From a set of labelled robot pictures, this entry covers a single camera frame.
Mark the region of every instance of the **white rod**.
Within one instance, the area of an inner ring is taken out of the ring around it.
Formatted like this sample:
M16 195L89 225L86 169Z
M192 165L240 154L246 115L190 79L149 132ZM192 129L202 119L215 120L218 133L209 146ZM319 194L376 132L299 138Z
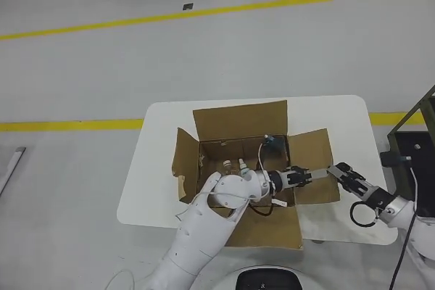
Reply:
M9 161L7 166L7 173L0 178L0 195L3 189L5 188L6 184L8 183L9 177L12 175L13 171L15 170L16 165L20 161L20 158L24 151L25 151L25 147L17 148L11 160Z

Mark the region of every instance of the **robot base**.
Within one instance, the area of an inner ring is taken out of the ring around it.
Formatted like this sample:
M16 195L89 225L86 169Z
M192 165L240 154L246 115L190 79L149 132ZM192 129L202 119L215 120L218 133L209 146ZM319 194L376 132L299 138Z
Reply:
M279 266L253 266L228 274L212 290L326 290L307 275Z

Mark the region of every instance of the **yellow stripe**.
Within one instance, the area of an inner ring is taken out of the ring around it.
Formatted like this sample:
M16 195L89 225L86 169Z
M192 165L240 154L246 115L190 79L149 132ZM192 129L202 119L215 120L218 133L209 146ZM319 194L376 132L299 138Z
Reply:
M138 130L143 119L0 123L0 132Z
M16 39L16 38L48 36L52 34L71 33L71 32L82 31L82 30L113 28L117 26L137 25L137 24L148 23L148 22L159 22L159 21L166 21L166 20L176 20L176 19L200 17L200 16L207 16L207 15L218 15L218 14L224 14L230 12L240 12L240 11L255 10L255 9L267 9L267 8L274 8L274 7L284 7L290 5L310 4L310 3L327 2L327 1L331 1L331 0L277 0L277 1L263 2L263 3L244 4L244 5L233 6L233 7L192 10L192 11L185 11L179 13L166 14L166 15L156 15L156 16L148 16L148 17L141 17L141 18L131 18L125 20L115 20L115 21L103 22L103 23L78 25L78 26L72 26L68 28L55 28L55 29L48 29L48 30L38 30L38 31L30 31L24 33L8 34L8 35L0 36L0 41Z
M369 113L370 123L374 126L395 126L407 113ZM425 124L422 113L416 112L405 125L422 125Z
M406 112L369 113L369 118L374 126L394 126L405 115ZM0 123L0 132L140 130L143 124L143 119ZM406 125L422 124L420 112L406 122Z

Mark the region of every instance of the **white table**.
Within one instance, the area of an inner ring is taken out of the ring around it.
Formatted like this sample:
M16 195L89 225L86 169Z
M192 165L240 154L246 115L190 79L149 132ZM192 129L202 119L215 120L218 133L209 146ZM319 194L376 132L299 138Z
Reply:
M177 179L171 173L177 127L197 138L192 111L210 107L274 102L282 99L239 99L225 101L183 101L156 103L148 108L117 218L128 225L177 228L174 214L186 204L178 201ZM310 96L286 98L289 135L327 128L333 160L346 162L367 180L386 189L365 102L359 96ZM349 219L349 207L358 198L340 189L341 201L330 204L299 205L304 239L391 244L397 230L382 222L360 228ZM357 207L355 217L362 223L374 218L373 211Z

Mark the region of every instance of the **open cardboard box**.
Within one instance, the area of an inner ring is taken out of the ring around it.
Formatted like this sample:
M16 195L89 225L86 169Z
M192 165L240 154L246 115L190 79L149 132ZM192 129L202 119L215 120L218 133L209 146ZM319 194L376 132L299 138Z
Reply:
M198 109L193 111L199 141L178 128L173 175L178 178L178 197L189 203L199 192L211 173L222 172L223 160L237 166L243 158L255 169L257 152L264 135L282 138L281 154L265 159L266 170L283 170L290 165L317 170L333 163L326 129L287 136L287 102L275 101L237 107ZM320 204L340 200L334 177L318 179L303 188L286 189L275 196L288 207L274 207L272 215L264 217L247 209L226 246L283 247L302 249L302 234L296 204ZM269 199L255 206L268 211ZM227 209L213 210L222 214Z

